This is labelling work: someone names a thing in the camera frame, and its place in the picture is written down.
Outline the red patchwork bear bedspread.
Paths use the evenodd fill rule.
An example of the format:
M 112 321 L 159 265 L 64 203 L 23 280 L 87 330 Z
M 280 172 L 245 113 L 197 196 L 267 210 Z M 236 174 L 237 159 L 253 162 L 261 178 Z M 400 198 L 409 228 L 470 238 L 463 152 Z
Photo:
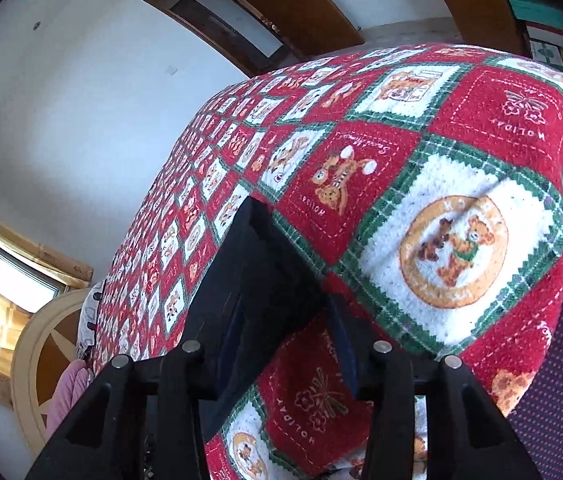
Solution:
M 563 71 L 466 44 L 233 84 L 175 143 L 106 279 L 93 370 L 161 356 L 249 197 L 329 287 L 511 412 L 563 299 Z

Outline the black pants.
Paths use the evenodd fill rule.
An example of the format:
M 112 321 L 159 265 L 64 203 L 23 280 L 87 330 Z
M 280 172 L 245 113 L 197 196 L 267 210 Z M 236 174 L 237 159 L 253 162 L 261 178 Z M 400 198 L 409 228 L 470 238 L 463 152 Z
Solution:
M 324 291 L 268 206 L 246 198 L 193 296 L 181 340 L 201 359 L 201 441 L 220 430 L 285 341 L 320 316 L 341 327 L 351 318 L 344 308 L 343 296 Z

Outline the stacked coloured boxes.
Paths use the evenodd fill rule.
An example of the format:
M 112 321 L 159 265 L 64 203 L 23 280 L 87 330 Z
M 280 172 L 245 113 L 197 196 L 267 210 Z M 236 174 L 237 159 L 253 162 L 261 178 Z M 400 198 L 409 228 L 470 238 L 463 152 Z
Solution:
M 563 9 L 549 0 L 509 0 L 534 61 L 563 70 Z

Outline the grey white pillow far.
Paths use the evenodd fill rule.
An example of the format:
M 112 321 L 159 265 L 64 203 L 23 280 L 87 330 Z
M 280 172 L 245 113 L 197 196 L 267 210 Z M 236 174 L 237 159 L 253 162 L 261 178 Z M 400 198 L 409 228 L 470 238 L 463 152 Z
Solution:
M 105 282 L 95 284 L 86 295 L 81 310 L 76 332 L 76 357 L 86 361 L 95 346 L 98 308 L 103 298 Z

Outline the pink folded blanket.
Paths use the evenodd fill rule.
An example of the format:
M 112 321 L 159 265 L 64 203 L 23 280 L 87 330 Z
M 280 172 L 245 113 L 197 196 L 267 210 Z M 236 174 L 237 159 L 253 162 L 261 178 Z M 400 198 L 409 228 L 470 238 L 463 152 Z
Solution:
M 78 402 L 88 384 L 90 373 L 83 360 L 72 361 L 62 372 L 50 398 L 46 415 L 46 438 L 49 439 Z

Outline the brown wooden door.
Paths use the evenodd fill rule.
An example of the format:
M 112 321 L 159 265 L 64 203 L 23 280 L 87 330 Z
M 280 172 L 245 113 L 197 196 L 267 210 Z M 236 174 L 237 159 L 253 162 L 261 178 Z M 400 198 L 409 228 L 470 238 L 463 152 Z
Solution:
M 363 37 L 332 0 L 245 0 L 303 58 L 359 46 Z

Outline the window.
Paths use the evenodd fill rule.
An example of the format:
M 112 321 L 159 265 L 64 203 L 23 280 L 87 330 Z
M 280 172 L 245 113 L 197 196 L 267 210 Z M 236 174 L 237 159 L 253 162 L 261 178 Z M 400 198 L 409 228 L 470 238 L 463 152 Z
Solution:
M 34 313 L 62 295 L 67 287 L 0 248 L 0 294 Z

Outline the cream wooden headboard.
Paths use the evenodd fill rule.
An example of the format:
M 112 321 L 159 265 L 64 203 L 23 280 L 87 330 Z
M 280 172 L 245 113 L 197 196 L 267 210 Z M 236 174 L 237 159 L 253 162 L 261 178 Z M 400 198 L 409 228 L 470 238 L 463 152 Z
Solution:
M 76 333 L 87 296 L 86 289 L 66 292 L 32 314 L 12 355 L 12 409 L 34 456 L 46 443 L 48 408 L 58 380 L 76 359 Z

